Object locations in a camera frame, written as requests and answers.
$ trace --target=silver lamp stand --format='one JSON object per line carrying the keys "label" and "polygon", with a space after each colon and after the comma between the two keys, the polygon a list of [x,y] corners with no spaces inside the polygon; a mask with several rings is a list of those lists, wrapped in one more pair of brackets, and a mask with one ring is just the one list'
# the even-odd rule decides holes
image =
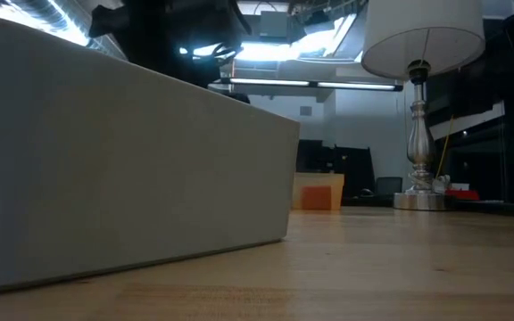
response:
{"label": "silver lamp stand", "polygon": [[408,159],[414,171],[410,173],[413,186],[405,193],[394,196],[394,208],[399,210],[445,210],[444,196],[434,193],[433,176],[430,165],[434,161],[434,138],[426,123],[426,101],[424,100],[424,83],[427,80],[429,64],[423,61],[413,62],[408,67],[411,82],[415,86],[415,101],[411,105],[411,129],[408,143]]}

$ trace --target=white lampshade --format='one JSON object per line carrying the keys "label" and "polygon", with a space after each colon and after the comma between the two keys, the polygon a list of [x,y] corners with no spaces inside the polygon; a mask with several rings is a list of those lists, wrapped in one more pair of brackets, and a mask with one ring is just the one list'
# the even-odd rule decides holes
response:
{"label": "white lampshade", "polygon": [[408,79],[417,60],[429,75],[472,62],[485,50],[481,0],[370,0],[362,66]]}

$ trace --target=ceiling duct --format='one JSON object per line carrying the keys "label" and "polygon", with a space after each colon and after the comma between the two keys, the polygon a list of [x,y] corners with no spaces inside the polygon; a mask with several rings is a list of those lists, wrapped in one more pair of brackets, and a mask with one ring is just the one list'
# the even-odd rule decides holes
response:
{"label": "ceiling duct", "polygon": [[0,0],[0,18],[126,59],[109,37],[88,37],[91,17],[75,0]]}

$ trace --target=red object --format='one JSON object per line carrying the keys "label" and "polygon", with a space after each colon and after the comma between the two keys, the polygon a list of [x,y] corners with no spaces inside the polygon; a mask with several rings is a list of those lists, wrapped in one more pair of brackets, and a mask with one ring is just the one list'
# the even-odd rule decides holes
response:
{"label": "red object", "polygon": [[301,190],[303,210],[331,210],[330,186],[305,186]]}
{"label": "red object", "polygon": [[477,191],[447,190],[445,194],[453,196],[458,200],[479,201],[479,193]]}

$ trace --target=desk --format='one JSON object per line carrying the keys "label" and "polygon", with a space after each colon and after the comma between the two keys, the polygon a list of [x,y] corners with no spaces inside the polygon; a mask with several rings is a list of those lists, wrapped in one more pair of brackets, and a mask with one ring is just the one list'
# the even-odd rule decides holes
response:
{"label": "desk", "polygon": [[0,294],[0,320],[514,320],[514,218],[294,213],[282,243]]}

